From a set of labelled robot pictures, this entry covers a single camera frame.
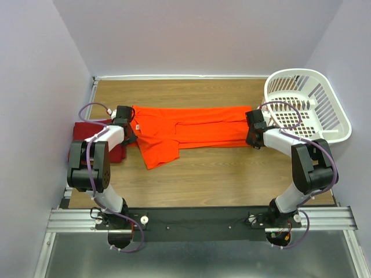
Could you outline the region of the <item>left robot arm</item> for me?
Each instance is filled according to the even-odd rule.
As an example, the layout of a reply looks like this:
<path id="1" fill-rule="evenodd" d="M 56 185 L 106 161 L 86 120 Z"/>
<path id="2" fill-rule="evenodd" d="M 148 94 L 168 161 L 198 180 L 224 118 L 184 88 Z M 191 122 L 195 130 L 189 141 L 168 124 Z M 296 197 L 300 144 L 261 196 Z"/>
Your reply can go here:
<path id="1" fill-rule="evenodd" d="M 104 107 L 110 116 L 110 122 L 103 123 L 83 118 L 81 113 L 91 105 Z M 110 183 L 110 151 L 119 145 L 128 145 L 136 141 L 137 137 L 130 125 L 134 116 L 135 110 L 129 106 L 119 105 L 115 110 L 97 102 L 83 106 L 78 112 L 80 120 L 98 125 L 101 129 L 84 140 L 74 140 L 68 154 L 68 186 L 87 193 L 102 214 L 109 214 L 109 223 L 117 229 L 124 228 L 128 222 L 133 228 L 140 227 L 137 221 L 129 217 L 126 201 L 115 192 Z"/>

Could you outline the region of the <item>orange t-shirt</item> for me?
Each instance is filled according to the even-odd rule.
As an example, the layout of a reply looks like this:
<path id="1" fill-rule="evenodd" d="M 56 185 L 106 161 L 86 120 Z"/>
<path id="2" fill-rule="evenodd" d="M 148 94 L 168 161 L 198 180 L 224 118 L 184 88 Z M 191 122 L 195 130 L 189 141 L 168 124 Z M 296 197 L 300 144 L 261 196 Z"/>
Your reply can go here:
<path id="1" fill-rule="evenodd" d="M 181 149 L 246 146 L 250 106 L 133 108 L 131 127 L 149 170 L 178 159 Z"/>

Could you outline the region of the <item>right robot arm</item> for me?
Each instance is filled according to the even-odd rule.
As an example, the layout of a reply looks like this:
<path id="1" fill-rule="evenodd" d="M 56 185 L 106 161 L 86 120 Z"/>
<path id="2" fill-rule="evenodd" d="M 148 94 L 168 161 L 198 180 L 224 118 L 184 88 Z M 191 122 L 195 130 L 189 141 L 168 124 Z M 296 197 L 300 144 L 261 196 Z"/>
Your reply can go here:
<path id="1" fill-rule="evenodd" d="M 272 148 L 291 158 L 291 185 L 270 201 L 266 212 L 249 217 L 252 223 L 279 227 L 292 218 L 298 208 L 329 191 L 339 181 L 337 167 L 326 140 L 311 141 L 286 133 L 285 128 L 268 126 L 260 109 L 245 115 L 248 145 L 256 149 Z"/>

